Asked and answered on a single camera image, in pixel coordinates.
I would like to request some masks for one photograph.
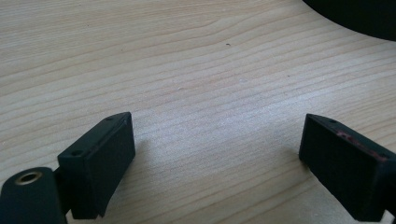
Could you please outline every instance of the hole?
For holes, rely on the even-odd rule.
[[[20,177],[18,177],[18,179],[15,181],[15,184],[17,185],[28,185],[31,184],[35,181],[37,181],[37,179],[39,179],[43,174],[41,174],[41,172],[38,171],[33,171],[30,173],[27,173],[25,175],[21,175]]]
[[[76,151],[73,151],[72,152],[72,156],[79,156],[79,155],[81,155],[82,154],[82,151],[81,150],[76,150]]]

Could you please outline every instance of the black plastic part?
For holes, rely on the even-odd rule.
[[[58,156],[69,183],[73,218],[105,215],[107,204],[134,158],[130,113],[103,119]]]
[[[356,32],[396,41],[396,0],[304,0],[315,11]]]
[[[25,170],[6,181],[0,198],[0,223],[67,223],[50,168]]]
[[[355,219],[380,221],[385,209],[394,212],[391,151],[336,120],[308,114],[299,157]]]
[[[67,223],[103,216],[134,158],[131,113],[103,119],[58,156],[60,167],[34,168],[9,178],[0,197],[0,223]]]

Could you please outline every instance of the wood grain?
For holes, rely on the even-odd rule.
[[[1,185],[133,114],[106,216],[69,223],[357,223],[298,160],[304,115],[396,150],[396,43],[302,1],[2,1],[0,57]]]

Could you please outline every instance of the metal ring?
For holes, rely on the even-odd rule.
[[[38,171],[33,171],[33,172],[29,172],[26,173],[24,175],[21,175],[20,177],[18,177],[17,180],[15,180],[15,184],[16,185],[28,185],[31,184],[35,181],[37,181],[37,179],[39,179],[43,174],[41,172]]]

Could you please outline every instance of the wooden table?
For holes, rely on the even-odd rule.
[[[300,0],[2,1],[0,57],[1,185],[132,112],[106,216],[70,223],[356,223],[298,160],[305,114],[396,149],[396,43]]]

